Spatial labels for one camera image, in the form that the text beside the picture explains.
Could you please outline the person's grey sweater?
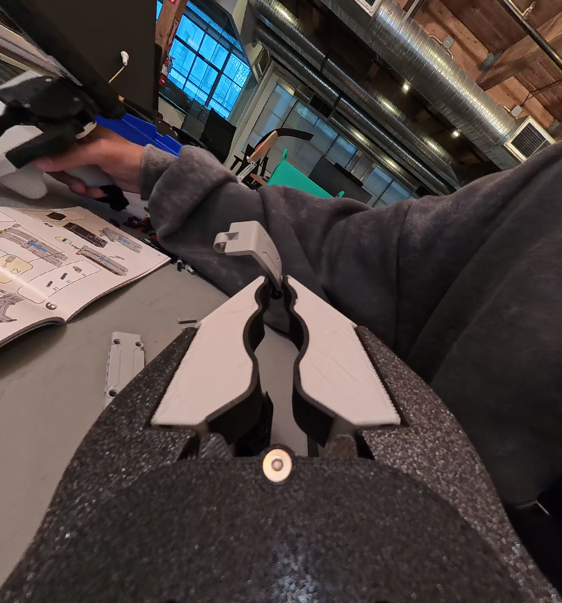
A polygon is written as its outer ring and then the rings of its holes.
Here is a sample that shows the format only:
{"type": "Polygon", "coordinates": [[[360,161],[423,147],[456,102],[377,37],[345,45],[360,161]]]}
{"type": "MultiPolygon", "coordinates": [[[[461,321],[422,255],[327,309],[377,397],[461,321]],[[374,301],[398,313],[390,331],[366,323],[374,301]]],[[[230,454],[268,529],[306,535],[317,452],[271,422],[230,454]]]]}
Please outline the person's grey sweater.
{"type": "Polygon", "coordinates": [[[254,194],[308,268],[463,426],[503,501],[562,519],[562,142],[446,197],[363,209],[254,194]]]}

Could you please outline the grey curved panel piece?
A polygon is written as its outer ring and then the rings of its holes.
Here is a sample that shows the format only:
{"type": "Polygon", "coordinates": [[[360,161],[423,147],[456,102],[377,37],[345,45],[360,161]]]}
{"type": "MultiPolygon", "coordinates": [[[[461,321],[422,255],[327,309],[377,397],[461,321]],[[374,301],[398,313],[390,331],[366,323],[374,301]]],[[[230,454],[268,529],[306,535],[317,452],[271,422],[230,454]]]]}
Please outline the grey curved panel piece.
{"type": "Polygon", "coordinates": [[[249,256],[257,261],[276,290],[282,290],[283,268],[280,253],[258,221],[232,222],[217,234],[213,248],[227,256],[249,256]]]}

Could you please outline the large paned window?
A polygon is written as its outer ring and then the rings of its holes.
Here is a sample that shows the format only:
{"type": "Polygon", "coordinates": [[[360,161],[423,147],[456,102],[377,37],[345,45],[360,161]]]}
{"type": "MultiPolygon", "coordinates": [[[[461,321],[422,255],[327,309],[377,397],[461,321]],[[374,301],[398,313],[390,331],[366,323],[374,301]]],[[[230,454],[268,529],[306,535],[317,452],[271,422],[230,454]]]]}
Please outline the large paned window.
{"type": "Polygon", "coordinates": [[[188,1],[168,59],[160,98],[185,114],[213,110],[236,123],[255,78],[230,13],[215,1],[188,1]]]}

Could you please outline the silver air duct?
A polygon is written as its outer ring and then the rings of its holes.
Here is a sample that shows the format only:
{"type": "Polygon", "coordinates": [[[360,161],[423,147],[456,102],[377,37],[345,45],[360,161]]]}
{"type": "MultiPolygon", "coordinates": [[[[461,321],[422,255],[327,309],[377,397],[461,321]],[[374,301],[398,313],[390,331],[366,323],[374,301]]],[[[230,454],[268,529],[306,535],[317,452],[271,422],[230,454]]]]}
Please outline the silver air duct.
{"type": "Polygon", "coordinates": [[[280,1],[248,1],[248,6],[256,19],[254,34],[272,58],[351,124],[351,135],[363,134],[429,189],[444,193],[460,187],[464,167],[390,93],[349,65],[346,54],[353,42],[363,43],[376,66],[391,68],[494,166],[507,170],[519,164],[507,147],[515,120],[396,3],[375,1],[365,8],[358,1],[322,1],[348,28],[348,36],[329,37],[345,41],[341,52],[317,45],[310,29],[280,1]]]}

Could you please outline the person's right forearm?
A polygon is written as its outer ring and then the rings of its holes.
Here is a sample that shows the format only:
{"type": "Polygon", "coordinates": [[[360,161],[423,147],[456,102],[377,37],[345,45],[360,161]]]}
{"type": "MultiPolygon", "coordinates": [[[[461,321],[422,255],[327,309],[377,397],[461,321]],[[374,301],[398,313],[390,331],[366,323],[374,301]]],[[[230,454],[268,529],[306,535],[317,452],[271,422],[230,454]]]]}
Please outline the person's right forearm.
{"type": "Polygon", "coordinates": [[[229,296],[263,274],[253,258],[231,258],[215,252],[219,233],[232,224],[254,222],[277,250],[282,268],[312,292],[360,326],[376,329],[375,308],[366,289],[350,278],[349,268],[331,266],[348,259],[339,251],[341,221],[368,208],[355,200],[316,198],[286,186],[263,192],[239,184],[236,176],[208,152],[184,147],[178,157],[151,145],[140,164],[139,191],[148,200],[150,221],[160,245],[188,262],[229,296]]]}

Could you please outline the white ceiling air vent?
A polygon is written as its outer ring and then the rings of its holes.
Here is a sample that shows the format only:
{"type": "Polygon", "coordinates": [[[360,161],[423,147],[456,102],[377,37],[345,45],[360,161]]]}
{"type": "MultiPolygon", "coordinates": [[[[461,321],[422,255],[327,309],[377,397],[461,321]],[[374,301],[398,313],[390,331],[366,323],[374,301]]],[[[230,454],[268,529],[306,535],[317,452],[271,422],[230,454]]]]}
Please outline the white ceiling air vent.
{"type": "Polygon", "coordinates": [[[523,163],[554,144],[556,140],[533,117],[526,117],[521,120],[503,147],[523,163]]]}

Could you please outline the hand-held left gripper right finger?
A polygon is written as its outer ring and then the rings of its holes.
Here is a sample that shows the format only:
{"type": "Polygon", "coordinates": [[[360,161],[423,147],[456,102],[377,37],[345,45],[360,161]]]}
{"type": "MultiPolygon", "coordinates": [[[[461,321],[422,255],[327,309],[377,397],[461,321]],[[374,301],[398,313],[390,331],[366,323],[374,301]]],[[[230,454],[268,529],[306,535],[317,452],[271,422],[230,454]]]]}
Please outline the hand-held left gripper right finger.
{"type": "Polygon", "coordinates": [[[296,424],[321,447],[338,434],[398,426],[401,416],[357,332],[357,324],[296,278],[285,277],[296,424]]]}

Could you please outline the person's right hand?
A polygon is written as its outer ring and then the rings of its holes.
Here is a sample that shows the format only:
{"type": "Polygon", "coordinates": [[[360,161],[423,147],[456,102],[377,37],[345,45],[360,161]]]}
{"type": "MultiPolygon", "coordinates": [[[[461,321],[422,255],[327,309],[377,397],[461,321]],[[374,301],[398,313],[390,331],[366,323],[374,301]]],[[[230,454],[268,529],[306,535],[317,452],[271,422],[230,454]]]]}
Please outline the person's right hand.
{"type": "Polygon", "coordinates": [[[75,194],[97,200],[104,197],[104,192],[99,187],[89,187],[71,175],[70,171],[93,165],[107,174],[123,192],[139,193],[143,150],[142,146],[97,126],[65,152],[39,157],[32,164],[65,184],[75,194]]]}

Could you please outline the dark cloth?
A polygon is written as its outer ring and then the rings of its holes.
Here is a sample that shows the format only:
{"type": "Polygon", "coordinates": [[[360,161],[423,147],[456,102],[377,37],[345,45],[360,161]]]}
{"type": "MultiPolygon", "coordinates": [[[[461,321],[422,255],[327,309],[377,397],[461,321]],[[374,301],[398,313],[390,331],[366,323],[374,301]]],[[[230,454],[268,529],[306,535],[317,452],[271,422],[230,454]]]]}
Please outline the dark cloth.
{"type": "Polygon", "coordinates": [[[521,543],[562,597],[562,520],[537,501],[503,506],[521,543]]]}

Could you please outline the instruction booklet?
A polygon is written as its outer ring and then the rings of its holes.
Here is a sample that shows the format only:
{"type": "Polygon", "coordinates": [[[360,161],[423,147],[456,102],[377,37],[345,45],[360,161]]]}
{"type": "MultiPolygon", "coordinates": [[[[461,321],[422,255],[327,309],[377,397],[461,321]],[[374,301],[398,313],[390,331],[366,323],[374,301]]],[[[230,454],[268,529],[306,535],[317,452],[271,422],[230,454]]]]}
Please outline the instruction booklet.
{"type": "Polygon", "coordinates": [[[82,207],[0,207],[0,347],[66,324],[170,259],[82,207]]]}

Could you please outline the black partition panel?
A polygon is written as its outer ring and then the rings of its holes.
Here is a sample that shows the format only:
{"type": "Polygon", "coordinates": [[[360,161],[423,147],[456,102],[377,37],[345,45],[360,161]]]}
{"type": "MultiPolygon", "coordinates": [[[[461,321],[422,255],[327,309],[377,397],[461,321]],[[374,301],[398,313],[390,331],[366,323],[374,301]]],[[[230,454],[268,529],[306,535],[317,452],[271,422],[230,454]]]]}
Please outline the black partition panel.
{"type": "Polygon", "coordinates": [[[156,1],[0,1],[0,24],[85,87],[99,76],[124,102],[152,120],[159,60],[156,1]],[[120,51],[129,54],[125,70],[120,51]]]}

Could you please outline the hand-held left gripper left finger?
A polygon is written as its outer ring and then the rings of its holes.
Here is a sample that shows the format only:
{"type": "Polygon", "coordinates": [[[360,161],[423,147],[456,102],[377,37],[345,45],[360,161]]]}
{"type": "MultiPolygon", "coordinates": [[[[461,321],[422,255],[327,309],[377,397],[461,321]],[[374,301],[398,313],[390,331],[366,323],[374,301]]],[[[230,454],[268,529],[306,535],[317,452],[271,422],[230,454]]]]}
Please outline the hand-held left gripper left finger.
{"type": "Polygon", "coordinates": [[[219,433],[228,444],[255,426],[263,394],[255,351],[267,308],[268,278],[260,276],[200,321],[152,426],[219,433]]]}

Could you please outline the pile of small building pins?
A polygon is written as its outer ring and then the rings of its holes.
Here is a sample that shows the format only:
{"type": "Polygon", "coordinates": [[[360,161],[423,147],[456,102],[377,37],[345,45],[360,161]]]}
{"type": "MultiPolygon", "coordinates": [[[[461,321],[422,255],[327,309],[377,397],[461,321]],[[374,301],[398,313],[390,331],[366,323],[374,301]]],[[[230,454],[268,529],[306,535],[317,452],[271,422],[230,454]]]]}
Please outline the pile of small building pins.
{"type": "Polygon", "coordinates": [[[121,236],[121,239],[123,239],[124,242],[134,245],[135,247],[139,244],[147,245],[167,256],[170,259],[171,264],[175,265],[178,271],[185,271],[188,274],[197,275],[197,272],[190,264],[181,260],[177,255],[165,250],[160,244],[149,214],[142,218],[130,216],[122,223],[119,223],[113,218],[110,218],[108,222],[111,223],[115,229],[122,230],[122,226],[124,226],[131,230],[129,234],[126,233],[121,236]]]}

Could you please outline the green surface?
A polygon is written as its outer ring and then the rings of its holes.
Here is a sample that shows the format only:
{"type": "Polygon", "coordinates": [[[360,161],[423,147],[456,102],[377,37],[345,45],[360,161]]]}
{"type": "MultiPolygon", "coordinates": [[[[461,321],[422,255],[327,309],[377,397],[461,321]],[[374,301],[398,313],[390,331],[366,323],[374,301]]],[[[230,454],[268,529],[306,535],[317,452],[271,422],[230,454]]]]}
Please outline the green surface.
{"type": "Polygon", "coordinates": [[[284,150],[281,161],[272,171],[266,186],[285,186],[306,192],[317,198],[334,197],[287,161],[287,149],[284,150]]]}

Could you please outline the blue plastic bin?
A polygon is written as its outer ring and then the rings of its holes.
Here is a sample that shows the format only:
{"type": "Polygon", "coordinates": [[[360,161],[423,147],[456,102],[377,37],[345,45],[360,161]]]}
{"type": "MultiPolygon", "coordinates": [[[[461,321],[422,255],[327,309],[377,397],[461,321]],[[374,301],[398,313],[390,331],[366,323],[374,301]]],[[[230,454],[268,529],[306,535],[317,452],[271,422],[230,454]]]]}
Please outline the blue plastic bin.
{"type": "Polygon", "coordinates": [[[151,124],[140,117],[134,117],[128,113],[124,114],[121,119],[108,119],[97,115],[96,123],[142,147],[151,144],[174,156],[178,156],[182,148],[182,145],[170,135],[164,136],[157,132],[155,124],[151,124]]]}

